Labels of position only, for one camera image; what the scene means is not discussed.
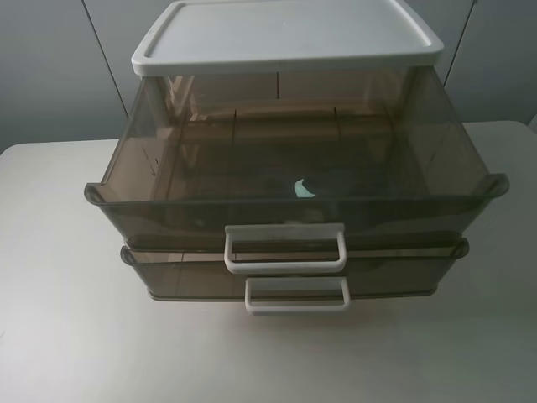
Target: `drawer handle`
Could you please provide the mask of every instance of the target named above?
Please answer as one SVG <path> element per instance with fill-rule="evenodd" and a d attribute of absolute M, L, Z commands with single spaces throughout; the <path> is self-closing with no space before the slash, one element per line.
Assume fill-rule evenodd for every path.
<path fill-rule="evenodd" d="M 275 225 L 228 225 L 224 261 L 235 275 L 284 275 L 336 273 L 345 267 L 347 246 L 343 224 L 275 224 Z M 284 241 L 335 239 L 339 258 L 334 261 L 306 262 L 244 262 L 232 261 L 235 241 Z"/>
<path fill-rule="evenodd" d="M 340 305 L 261 305 L 252 304 L 252 291 L 294 290 L 341 290 L 343 303 Z M 337 313 L 345 311 L 351 304 L 351 295 L 346 277 L 253 277 L 246 279 L 244 304 L 251 315 L 304 315 L 313 313 Z"/>

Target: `drawer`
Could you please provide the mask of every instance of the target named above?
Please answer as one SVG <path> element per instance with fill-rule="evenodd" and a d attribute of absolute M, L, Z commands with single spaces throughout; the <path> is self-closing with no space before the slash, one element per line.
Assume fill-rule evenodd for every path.
<path fill-rule="evenodd" d="M 130 246 L 164 238 L 211 248 L 228 225 L 462 233 L 507 189 L 434 69 L 415 67 L 146 77 L 102 181 L 85 196 Z"/>
<path fill-rule="evenodd" d="M 132 266 L 149 294 L 162 301 L 242 301 L 248 279 L 345 278 L 349 296 L 377 298 L 425 296 L 435 292 L 448 269 L 466 256 L 465 239 L 406 249 L 351 249 L 342 270 L 314 275 L 235 275 L 226 267 L 223 253 L 183 253 L 132 250 L 121 257 Z M 236 253 L 236 262 L 299 263 L 335 261 L 335 252 Z M 254 300 L 310 301 L 341 297 L 338 289 L 257 290 Z"/>

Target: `top drawer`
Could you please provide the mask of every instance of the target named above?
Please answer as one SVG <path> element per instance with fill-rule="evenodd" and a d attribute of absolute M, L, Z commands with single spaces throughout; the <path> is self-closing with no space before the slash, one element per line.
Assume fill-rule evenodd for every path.
<path fill-rule="evenodd" d="M 144 78 L 101 183 L 134 247 L 221 247 L 226 225 L 461 232 L 508 189 L 431 67 Z"/>

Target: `plastic drawer organizer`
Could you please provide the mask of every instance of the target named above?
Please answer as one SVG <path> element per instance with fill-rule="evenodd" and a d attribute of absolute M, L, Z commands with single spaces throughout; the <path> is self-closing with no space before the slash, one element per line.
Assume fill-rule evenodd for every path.
<path fill-rule="evenodd" d="M 508 189 L 434 72 L 441 49 L 399 0 L 172 3 L 86 199 L 155 299 L 285 314 L 428 295 Z"/>

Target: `gray wall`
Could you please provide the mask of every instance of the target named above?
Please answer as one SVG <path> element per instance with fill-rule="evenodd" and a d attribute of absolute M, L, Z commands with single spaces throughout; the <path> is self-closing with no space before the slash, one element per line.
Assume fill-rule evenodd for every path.
<path fill-rule="evenodd" d="M 80 0 L 0 2 L 0 152 L 112 139 L 126 114 Z"/>
<path fill-rule="evenodd" d="M 446 90 L 463 121 L 537 114 L 537 2 L 477 0 Z"/>

